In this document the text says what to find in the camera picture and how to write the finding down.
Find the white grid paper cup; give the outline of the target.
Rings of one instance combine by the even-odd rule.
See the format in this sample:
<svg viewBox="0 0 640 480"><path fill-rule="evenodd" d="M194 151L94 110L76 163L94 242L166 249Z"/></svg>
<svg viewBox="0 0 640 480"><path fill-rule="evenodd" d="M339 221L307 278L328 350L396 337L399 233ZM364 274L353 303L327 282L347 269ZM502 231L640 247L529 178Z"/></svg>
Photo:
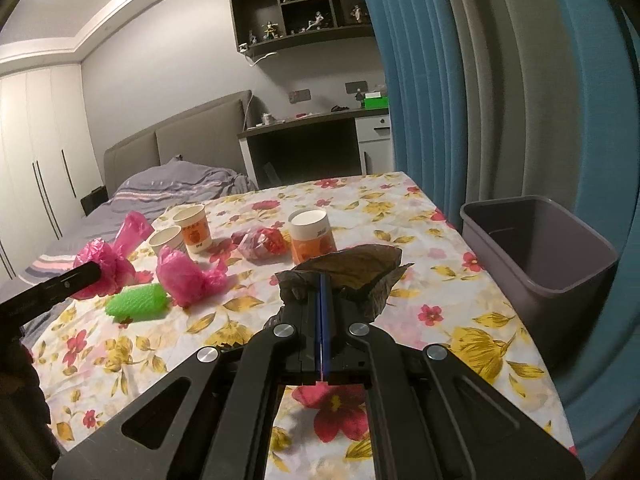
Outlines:
<svg viewBox="0 0 640 480"><path fill-rule="evenodd" d="M186 244L184 244L180 226L170 226L169 228L156 230L149 237L148 243L157 256L165 247L168 247L170 250L186 252Z"/></svg>

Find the green foam net sleeve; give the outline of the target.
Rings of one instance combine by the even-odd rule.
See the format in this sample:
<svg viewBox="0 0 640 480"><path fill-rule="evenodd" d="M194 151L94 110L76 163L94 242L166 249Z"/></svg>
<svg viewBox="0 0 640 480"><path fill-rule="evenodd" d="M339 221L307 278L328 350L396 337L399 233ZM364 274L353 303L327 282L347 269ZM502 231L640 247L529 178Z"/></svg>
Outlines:
<svg viewBox="0 0 640 480"><path fill-rule="evenodd" d="M131 323L162 318L168 310L169 298L161 284L129 287L115 295L105 313L115 322Z"/></svg>

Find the grey padded headboard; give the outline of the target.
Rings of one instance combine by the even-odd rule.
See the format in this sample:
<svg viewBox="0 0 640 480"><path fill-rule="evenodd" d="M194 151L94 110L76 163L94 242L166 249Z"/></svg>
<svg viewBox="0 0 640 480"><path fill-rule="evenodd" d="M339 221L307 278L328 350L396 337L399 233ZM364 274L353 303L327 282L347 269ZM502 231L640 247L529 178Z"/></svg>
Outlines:
<svg viewBox="0 0 640 480"><path fill-rule="evenodd" d="M134 174L176 156L186 162L246 171L240 134L253 121L252 92L243 90L190 108L108 148L103 157L107 193Z"/></svg>

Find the grey striped bed quilt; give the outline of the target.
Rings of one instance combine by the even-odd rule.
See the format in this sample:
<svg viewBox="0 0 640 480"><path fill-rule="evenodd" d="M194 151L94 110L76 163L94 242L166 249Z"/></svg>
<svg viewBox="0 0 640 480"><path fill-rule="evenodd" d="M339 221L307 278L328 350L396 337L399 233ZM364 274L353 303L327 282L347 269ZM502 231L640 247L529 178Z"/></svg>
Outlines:
<svg viewBox="0 0 640 480"><path fill-rule="evenodd" d="M129 211L144 215L149 223L170 206L203 203L206 200L253 191L255 185L244 174L232 169L212 168L173 159L163 166L149 168L124 182L106 203L83 218L72 232L55 242L50 250L32 260L25 274L13 287L14 295L1 296L2 302L35 285L56 278L73 268L74 260L89 242L103 238L113 243ZM1 348L16 346L24 336L24 329L42 332L52 314L44 312L19 330L1 329Z"/></svg>

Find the grey plastic trash bin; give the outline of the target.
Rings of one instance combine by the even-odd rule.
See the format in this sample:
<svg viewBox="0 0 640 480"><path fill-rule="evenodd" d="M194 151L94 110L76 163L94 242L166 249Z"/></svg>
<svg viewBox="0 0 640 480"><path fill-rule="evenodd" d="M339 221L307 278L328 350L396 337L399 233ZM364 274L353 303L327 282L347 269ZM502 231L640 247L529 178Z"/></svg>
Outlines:
<svg viewBox="0 0 640 480"><path fill-rule="evenodd" d="M613 245L542 196L461 207L462 236L549 366L577 352L617 266Z"/></svg>

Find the crumpled red snack wrapper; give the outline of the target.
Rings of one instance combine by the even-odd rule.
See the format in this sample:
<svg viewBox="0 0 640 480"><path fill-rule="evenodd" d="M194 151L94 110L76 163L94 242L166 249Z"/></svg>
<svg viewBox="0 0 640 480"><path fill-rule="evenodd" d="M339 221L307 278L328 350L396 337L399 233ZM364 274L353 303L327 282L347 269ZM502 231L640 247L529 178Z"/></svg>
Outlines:
<svg viewBox="0 0 640 480"><path fill-rule="evenodd" d="M251 228L231 235L239 253L247 260L262 261L288 252L288 244L278 229Z"/></svg>

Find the orange lidded paper cup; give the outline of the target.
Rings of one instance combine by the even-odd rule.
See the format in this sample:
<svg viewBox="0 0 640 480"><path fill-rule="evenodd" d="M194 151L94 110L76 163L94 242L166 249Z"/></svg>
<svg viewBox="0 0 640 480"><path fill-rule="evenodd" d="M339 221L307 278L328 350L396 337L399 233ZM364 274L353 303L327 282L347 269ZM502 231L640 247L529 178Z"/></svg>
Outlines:
<svg viewBox="0 0 640 480"><path fill-rule="evenodd" d="M328 213L321 208L305 208L288 217L291 252L295 264L336 252Z"/></svg>

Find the floral tablecloth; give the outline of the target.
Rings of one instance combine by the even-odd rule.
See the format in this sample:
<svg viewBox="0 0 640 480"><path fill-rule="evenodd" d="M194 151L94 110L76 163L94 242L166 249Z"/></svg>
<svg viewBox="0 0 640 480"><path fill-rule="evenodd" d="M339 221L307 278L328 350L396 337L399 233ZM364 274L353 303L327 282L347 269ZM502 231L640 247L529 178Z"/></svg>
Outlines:
<svg viewBox="0 0 640 480"><path fill-rule="evenodd" d="M510 301L403 174L213 200L230 287L35 344L58 479L580 479Z"/></svg>

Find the dry brown leaf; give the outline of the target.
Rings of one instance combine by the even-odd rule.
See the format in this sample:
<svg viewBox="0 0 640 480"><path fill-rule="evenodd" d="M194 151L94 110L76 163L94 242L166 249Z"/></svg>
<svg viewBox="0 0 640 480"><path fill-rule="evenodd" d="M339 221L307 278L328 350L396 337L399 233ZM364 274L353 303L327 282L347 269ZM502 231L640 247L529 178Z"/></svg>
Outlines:
<svg viewBox="0 0 640 480"><path fill-rule="evenodd" d="M346 300L356 306L357 318L370 323L382 313L390 291L411 266L401 259L400 248L381 244L357 245L312 258L276 274L280 298L285 304L305 301L325 275L333 301L332 307L326 308L326 319L337 322L341 315L336 312Z"/></svg>

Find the blue and grey curtain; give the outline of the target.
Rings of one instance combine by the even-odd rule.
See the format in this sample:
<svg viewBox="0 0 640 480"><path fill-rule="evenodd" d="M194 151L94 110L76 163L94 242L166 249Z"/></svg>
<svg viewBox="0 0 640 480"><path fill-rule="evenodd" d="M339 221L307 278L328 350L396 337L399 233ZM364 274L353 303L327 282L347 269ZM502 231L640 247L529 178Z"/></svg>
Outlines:
<svg viewBox="0 0 640 480"><path fill-rule="evenodd" d="M591 479L639 474L639 37L615 0L366 0L397 167L452 221L539 195L608 240L554 381Z"/></svg>

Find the dark wall shelf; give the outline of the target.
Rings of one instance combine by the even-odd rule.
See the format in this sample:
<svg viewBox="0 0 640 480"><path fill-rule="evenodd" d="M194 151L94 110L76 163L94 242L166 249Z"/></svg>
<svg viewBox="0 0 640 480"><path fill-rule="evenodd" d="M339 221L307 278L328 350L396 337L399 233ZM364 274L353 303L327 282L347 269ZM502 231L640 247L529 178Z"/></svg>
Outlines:
<svg viewBox="0 0 640 480"><path fill-rule="evenodd" d="M230 0L230 6L236 48L248 58L374 35L364 0Z"/></svg>

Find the green box on desk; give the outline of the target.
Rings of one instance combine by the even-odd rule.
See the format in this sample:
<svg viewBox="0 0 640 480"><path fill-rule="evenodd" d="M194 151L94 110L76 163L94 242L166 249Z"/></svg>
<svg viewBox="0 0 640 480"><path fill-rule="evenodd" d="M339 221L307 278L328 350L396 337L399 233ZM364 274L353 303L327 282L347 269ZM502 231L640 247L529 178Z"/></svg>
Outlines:
<svg viewBox="0 0 640 480"><path fill-rule="evenodd" d="M388 107L388 96L381 92L368 92L362 102L365 110L382 110Z"/></svg>

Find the black bedside stool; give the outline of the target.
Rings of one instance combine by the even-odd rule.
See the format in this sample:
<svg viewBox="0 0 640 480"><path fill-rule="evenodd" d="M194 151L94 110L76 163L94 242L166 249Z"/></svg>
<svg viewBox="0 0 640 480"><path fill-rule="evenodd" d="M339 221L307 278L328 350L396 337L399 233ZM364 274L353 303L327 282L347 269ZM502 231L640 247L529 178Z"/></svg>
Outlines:
<svg viewBox="0 0 640 480"><path fill-rule="evenodd" d="M80 204L85 215L88 216L94 210L96 210L96 208L106 203L107 201L108 201L107 189L104 185L102 185L102 186L99 186L98 188L95 188L89 194L84 196L80 200Z"/></svg>

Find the orange printed paper cup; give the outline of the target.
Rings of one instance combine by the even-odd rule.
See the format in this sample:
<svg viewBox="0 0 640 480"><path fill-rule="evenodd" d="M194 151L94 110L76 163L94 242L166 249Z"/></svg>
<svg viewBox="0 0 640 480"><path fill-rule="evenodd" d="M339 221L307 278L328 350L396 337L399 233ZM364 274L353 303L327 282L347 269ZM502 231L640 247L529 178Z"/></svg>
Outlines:
<svg viewBox="0 0 640 480"><path fill-rule="evenodd" d="M172 216L172 221L180 228L184 244L190 252L199 254L212 244L204 205L182 208Z"/></svg>

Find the pink plastic bag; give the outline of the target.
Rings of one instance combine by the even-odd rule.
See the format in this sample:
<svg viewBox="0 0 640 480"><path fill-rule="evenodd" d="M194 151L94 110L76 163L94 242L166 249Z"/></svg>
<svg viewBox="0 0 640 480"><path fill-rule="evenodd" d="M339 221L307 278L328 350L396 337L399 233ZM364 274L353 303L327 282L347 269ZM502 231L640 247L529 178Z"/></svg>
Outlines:
<svg viewBox="0 0 640 480"><path fill-rule="evenodd" d="M221 261L213 268L203 270L185 252L165 246L157 256L155 274L175 304L188 308L225 292L230 285L227 271Z"/></svg>
<svg viewBox="0 0 640 480"><path fill-rule="evenodd" d="M92 261L101 270L98 281L80 292L73 298L88 300L93 297L106 297L119 294L125 287L131 285L150 284L153 273L137 271L129 261L129 256L149 238L153 233L149 221L137 211L129 211L113 243L107 243L103 238L96 238L78 252L74 266Z"/></svg>

